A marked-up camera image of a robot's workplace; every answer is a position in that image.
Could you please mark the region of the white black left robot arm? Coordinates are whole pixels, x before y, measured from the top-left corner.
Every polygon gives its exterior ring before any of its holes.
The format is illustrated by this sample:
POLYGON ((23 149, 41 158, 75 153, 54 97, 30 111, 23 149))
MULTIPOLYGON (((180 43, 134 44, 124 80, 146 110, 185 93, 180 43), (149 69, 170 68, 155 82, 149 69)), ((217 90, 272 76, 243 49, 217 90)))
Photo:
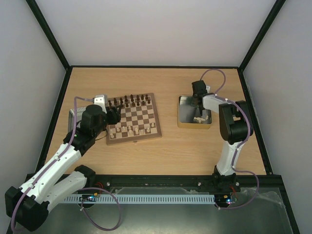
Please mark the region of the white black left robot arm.
POLYGON ((95 144, 107 125, 120 122, 120 113, 121 106, 87 106, 80 127, 67 134, 54 156, 19 188, 12 186, 6 191, 6 213, 11 217, 13 231, 16 223, 31 232, 37 230, 66 197, 94 182, 95 172, 84 165, 78 166, 67 178, 61 177, 95 144))

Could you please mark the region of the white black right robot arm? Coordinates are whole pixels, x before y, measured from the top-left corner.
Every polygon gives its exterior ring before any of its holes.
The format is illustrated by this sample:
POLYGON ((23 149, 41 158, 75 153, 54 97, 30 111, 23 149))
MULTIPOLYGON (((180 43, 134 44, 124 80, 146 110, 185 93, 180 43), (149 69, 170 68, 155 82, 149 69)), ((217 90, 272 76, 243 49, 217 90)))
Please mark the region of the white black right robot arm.
POLYGON ((218 191, 229 189, 236 184, 236 163, 242 147, 253 134, 250 115, 245 101, 232 101, 208 93, 204 81, 192 83, 193 100, 204 114, 205 110, 219 116, 219 130, 224 140, 221 157, 213 172, 213 187, 218 191))

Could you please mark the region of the wooden chess board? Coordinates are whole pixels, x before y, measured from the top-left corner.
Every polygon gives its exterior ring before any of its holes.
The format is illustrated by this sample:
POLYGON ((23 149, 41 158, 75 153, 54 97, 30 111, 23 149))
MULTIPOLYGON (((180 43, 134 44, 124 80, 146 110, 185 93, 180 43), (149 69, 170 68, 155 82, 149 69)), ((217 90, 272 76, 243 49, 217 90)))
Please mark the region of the wooden chess board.
POLYGON ((132 107, 131 97, 130 95, 126 95, 129 107, 125 107, 125 98, 115 97, 117 99, 117 103, 114 103, 114 97, 109 98, 111 100, 112 106, 117 107, 120 106, 120 98, 123 99, 124 107, 121 108, 121 121, 116 125, 109 125, 107 127, 108 136, 106 137, 106 143, 108 146, 112 146, 115 144, 129 143, 129 142, 138 142, 141 140, 148 140, 153 138, 162 137, 161 126, 158 117, 158 111, 156 106, 156 100, 153 93, 145 93, 145 94, 135 94, 134 103, 135 107, 132 107), (145 95, 149 96, 151 100, 151 104, 148 104, 145 99, 145 95), (125 131, 122 130, 122 127, 125 126, 127 129, 125 131), (128 126, 132 127, 133 136, 129 136, 128 126), (139 135, 135 135, 135 128, 139 129, 139 135), (147 133, 146 128, 150 127, 151 132, 147 133), (110 138, 110 133, 114 133, 115 138, 110 138))

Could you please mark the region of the gold metal tin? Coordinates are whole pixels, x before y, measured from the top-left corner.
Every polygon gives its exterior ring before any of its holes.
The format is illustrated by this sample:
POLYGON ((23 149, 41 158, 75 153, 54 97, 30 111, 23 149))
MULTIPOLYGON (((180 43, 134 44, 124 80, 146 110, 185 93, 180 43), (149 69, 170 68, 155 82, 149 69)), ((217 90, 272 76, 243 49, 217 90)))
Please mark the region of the gold metal tin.
POLYGON ((199 108, 194 105, 192 96, 179 96, 177 105, 177 125, 179 128, 208 130, 212 124, 211 110, 203 110, 202 114, 199 108), (195 123, 194 117, 209 116, 207 122, 195 123))

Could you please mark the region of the silver tin lid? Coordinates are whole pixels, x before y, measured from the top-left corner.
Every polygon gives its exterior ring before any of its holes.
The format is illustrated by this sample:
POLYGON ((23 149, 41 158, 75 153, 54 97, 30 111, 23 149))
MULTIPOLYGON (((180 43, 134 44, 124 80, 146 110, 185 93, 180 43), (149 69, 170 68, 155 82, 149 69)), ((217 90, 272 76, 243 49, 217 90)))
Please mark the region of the silver tin lid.
MULTIPOLYGON (((86 107, 78 107, 77 108, 77 118, 76 118, 77 128, 80 127, 80 122, 82 119, 82 113, 85 111, 85 109, 86 109, 86 107)), ((69 115, 68 115, 68 132, 72 131, 74 128, 74 118, 75 118, 74 109, 70 109, 69 115)))

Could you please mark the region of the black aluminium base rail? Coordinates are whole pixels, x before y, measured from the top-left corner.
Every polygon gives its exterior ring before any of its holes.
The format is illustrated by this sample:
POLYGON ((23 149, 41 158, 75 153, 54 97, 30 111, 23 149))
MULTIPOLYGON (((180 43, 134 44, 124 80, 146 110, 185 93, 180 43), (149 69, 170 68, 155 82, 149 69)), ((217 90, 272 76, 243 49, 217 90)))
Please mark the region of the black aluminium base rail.
POLYGON ((216 179, 213 175, 94 175, 87 185, 101 184, 105 189, 117 188, 183 188, 198 192, 220 194, 257 185, 253 175, 237 175, 230 179, 216 179))

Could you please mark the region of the black frame post right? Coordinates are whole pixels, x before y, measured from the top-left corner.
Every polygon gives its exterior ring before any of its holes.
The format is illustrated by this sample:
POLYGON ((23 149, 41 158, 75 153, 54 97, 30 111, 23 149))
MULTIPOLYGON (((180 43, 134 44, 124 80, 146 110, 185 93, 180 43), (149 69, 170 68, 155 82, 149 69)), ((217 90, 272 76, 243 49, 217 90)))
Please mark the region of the black frame post right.
POLYGON ((256 37, 254 38, 250 48, 248 49, 243 61, 239 66, 239 71, 243 73, 243 71, 248 66, 249 62, 251 61, 253 55, 257 51, 259 45, 263 41, 266 33, 270 29, 271 25, 273 24, 274 20, 276 19, 277 15, 279 14, 280 10, 282 9, 283 5, 285 4, 286 0, 276 0, 273 4, 270 12, 266 16, 262 26, 260 27, 256 37))

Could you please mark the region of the black frame post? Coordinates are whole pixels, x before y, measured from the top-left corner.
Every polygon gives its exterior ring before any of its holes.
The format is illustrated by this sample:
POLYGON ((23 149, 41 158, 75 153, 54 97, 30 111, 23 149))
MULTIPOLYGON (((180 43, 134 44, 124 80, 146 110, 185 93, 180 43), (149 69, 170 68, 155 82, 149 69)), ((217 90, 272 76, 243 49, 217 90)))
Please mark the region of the black frame post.
POLYGON ((254 38, 250 48, 248 49, 243 61, 239 66, 239 71, 243 73, 243 71, 248 66, 249 62, 251 61, 253 55, 257 51, 259 45, 263 41, 266 33, 270 29, 271 25, 273 24, 274 20, 276 19, 277 15, 279 14, 280 10, 282 9, 283 5, 285 4, 286 0, 276 0, 273 4, 270 12, 266 16, 262 26, 260 27, 256 37, 254 38))
POLYGON ((52 46, 53 50, 55 51, 59 61, 61 62, 63 68, 68 70, 70 68, 70 64, 67 61, 57 39, 55 38, 47 20, 45 19, 40 7, 38 6, 35 0, 26 0, 27 5, 29 6, 30 10, 32 11, 34 17, 36 18, 38 24, 40 25, 42 31, 44 32, 46 38, 48 39, 50 45, 52 46))

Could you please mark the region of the black frame post left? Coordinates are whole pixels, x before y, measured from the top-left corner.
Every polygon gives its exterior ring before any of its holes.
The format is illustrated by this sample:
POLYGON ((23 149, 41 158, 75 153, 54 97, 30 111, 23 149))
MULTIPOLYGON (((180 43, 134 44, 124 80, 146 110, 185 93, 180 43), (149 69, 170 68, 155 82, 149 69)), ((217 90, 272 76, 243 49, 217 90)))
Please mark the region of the black frame post left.
POLYGON ((34 17, 36 18, 38 24, 40 25, 42 31, 44 32, 46 38, 48 39, 50 45, 52 46, 53 50, 55 51, 59 61, 61 62, 63 68, 68 70, 70 68, 70 64, 67 61, 57 39, 55 38, 47 20, 45 19, 40 7, 38 6, 35 0, 26 0, 27 5, 29 6, 30 10, 32 11, 34 17))

